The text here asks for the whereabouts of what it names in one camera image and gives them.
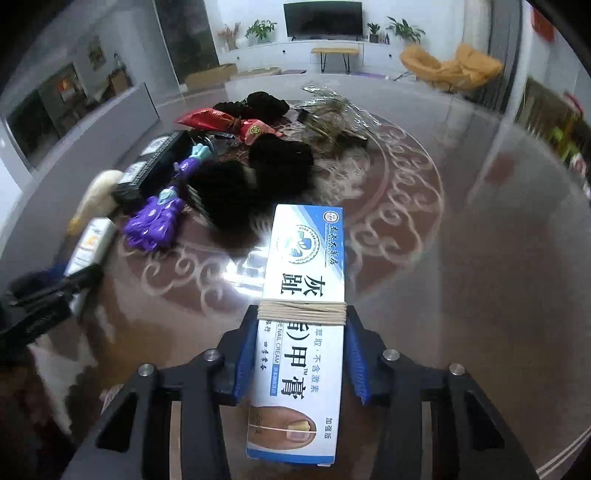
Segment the yellow chair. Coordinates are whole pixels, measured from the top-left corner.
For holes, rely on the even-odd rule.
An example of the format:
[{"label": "yellow chair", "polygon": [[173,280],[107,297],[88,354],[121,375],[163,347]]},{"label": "yellow chair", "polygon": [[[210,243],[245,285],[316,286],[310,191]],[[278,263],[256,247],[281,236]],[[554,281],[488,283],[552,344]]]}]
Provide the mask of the yellow chair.
[{"label": "yellow chair", "polygon": [[485,53],[462,43],[453,60],[439,61],[419,45],[410,45],[400,54],[400,61],[419,80],[442,90],[472,90],[497,76],[503,64]]}]

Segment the red wrapper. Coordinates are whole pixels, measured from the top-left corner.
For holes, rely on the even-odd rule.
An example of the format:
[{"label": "red wrapper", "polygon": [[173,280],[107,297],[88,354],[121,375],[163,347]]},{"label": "red wrapper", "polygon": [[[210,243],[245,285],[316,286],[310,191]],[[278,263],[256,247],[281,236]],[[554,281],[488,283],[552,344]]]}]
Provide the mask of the red wrapper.
[{"label": "red wrapper", "polygon": [[219,110],[214,110],[213,108],[200,108],[199,110],[185,113],[175,121],[178,124],[198,128],[199,130],[227,132],[234,121],[234,117]]},{"label": "red wrapper", "polygon": [[243,120],[238,123],[232,115],[214,110],[213,108],[200,108],[175,120],[178,124],[199,130],[217,130],[232,134],[239,134],[240,139],[248,146],[262,134],[274,134],[282,137],[283,134],[264,122],[256,119]]},{"label": "red wrapper", "polygon": [[281,132],[269,127],[269,125],[260,120],[244,120],[240,126],[240,139],[248,146],[252,145],[262,134],[274,134],[278,137],[283,137]]}]

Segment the purple plastic hand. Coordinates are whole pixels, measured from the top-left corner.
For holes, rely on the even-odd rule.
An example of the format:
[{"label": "purple plastic hand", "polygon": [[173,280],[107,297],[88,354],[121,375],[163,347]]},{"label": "purple plastic hand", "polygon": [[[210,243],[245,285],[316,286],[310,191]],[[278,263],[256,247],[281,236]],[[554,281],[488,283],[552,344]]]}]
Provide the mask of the purple plastic hand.
[{"label": "purple plastic hand", "polygon": [[[211,156],[209,147],[201,143],[195,145],[191,156],[178,164],[178,175],[189,178],[199,164]],[[157,248],[170,248],[176,233],[178,215],[183,207],[184,202],[178,198],[174,187],[167,187],[157,197],[150,197],[144,208],[125,225],[128,245],[148,252]]]},{"label": "purple plastic hand", "polygon": [[183,207],[184,202],[174,189],[164,189],[158,197],[150,197],[145,207],[125,226],[129,246],[146,251],[170,248]]}]

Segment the white cabinet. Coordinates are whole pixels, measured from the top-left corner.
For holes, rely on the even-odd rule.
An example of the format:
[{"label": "white cabinet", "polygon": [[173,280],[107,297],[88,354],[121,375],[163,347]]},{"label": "white cabinet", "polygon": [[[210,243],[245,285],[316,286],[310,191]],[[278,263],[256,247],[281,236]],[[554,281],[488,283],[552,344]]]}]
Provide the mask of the white cabinet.
[{"label": "white cabinet", "polygon": [[[315,47],[353,47],[359,55],[350,56],[351,72],[363,71],[383,75],[398,75],[406,71],[398,59],[403,44],[372,44],[363,41],[302,40],[259,44],[219,54],[221,63],[235,63],[239,72],[259,67],[279,67],[282,70],[320,71],[320,54],[311,53]],[[341,54],[329,54],[326,73],[344,73]]]},{"label": "white cabinet", "polygon": [[365,44],[363,48],[363,69],[384,75],[400,74],[406,71],[398,58],[402,50],[396,45]]}]

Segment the logo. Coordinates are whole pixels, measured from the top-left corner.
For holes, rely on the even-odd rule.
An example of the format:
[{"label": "logo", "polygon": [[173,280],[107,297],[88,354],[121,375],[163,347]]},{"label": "logo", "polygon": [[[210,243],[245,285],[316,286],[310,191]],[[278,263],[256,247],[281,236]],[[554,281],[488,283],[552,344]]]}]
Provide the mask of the logo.
[{"label": "logo", "polygon": [[261,134],[261,127],[259,127],[258,125],[253,125],[248,133],[250,133],[253,136],[260,135]]},{"label": "logo", "polygon": [[323,217],[326,223],[336,223],[339,221],[339,214],[336,213],[334,210],[326,211]]},{"label": "logo", "polygon": [[297,225],[293,233],[277,240],[277,251],[289,263],[302,264],[312,260],[320,250],[318,234],[307,225]]}]

